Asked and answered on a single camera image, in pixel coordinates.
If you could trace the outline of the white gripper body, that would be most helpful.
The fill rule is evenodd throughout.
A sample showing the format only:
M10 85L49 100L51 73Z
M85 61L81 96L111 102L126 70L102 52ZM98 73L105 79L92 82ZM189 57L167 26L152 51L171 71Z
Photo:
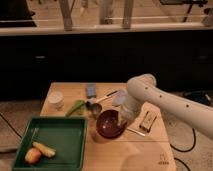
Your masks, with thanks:
M126 98L119 107L118 123L131 125L141 113L142 103L126 92Z

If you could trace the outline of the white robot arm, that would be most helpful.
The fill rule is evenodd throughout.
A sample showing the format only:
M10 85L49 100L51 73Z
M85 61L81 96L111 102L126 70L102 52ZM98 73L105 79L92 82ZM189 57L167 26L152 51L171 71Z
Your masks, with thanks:
M130 78L127 95L119 111L119 123L130 125L139 116L145 102L163 109L213 140L213 107L194 102L156 87L152 74Z

